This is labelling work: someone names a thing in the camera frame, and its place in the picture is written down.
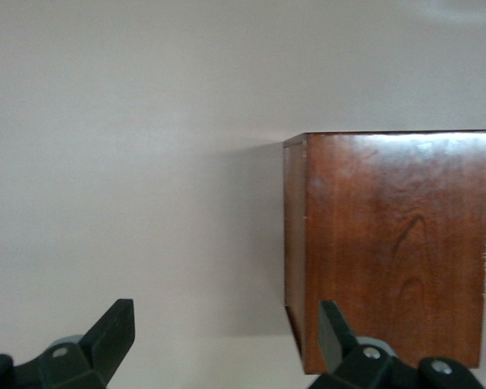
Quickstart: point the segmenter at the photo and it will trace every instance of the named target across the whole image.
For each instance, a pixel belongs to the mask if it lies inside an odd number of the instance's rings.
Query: polished wood surface
[[[284,144],[285,305],[306,373],[317,308],[403,361],[480,361],[486,130],[310,133]]]

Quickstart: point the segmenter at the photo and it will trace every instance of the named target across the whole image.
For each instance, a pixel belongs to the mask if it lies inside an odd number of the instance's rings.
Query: gray background
[[[306,387],[280,143],[471,128],[486,2],[0,0],[0,352],[132,297],[110,388]]]

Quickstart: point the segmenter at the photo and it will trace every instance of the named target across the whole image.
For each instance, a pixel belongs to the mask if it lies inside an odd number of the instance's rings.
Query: wood grain
[[[305,372],[324,371],[322,299],[408,363],[477,366],[486,131],[310,133],[284,151],[286,305]]]

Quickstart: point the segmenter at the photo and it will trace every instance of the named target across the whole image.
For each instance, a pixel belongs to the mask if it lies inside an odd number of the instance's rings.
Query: metal screw head
[[[378,350],[376,350],[374,347],[366,347],[364,348],[364,355],[367,358],[371,359],[380,359],[382,356]]]
[[[430,365],[438,373],[452,374],[452,371],[453,371],[452,368],[450,367],[450,365],[448,365],[448,363],[446,363],[444,361],[439,361],[438,359],[435,359],[435,360],[432,361],[432,363]]]
[[[68,353],[68,348],[60,347],[60,348],[57,348],[56,350],[54,350],[54,352],[52,353],[52,358],[63,357],[67,353]]]

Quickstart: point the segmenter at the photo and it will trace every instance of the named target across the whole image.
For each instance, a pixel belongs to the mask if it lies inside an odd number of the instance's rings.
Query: wooden cabinet
[[[480,361],[486,130],[309,133],[286,141],[285,305],[307,374],[318,302],[413,365]]]

